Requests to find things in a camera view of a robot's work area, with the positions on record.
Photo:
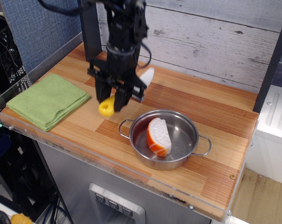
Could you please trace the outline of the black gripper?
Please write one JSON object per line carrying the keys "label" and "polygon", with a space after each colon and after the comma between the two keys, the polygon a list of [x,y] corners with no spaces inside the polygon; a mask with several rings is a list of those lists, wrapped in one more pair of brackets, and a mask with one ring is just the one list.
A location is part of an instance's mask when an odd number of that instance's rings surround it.
{"label": "black gripper", "polygon": [[137,66],[135,52],[116,54],[109,50],[106,60],[91,59],[88,74],[95,79],[98,102],[110,97],[112,89],[115,89],[115,112],[120,112],[131,97],[143,100],[147,87],[136,74]]}

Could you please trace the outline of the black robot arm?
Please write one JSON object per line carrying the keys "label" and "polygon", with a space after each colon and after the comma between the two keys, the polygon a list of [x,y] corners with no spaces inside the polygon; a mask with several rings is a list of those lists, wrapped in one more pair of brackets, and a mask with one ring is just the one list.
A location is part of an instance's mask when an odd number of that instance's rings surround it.
{"label": "black robot arm", "polygon": [[115,89],[113,108],[126,106],[132,96],[143,97],[146,84],[136,75],[142,40],[147,37],[144,0],[104,0],[109,31],[106,60],[90,59],[88,73],[95,78],[97,100],[102,103]]}

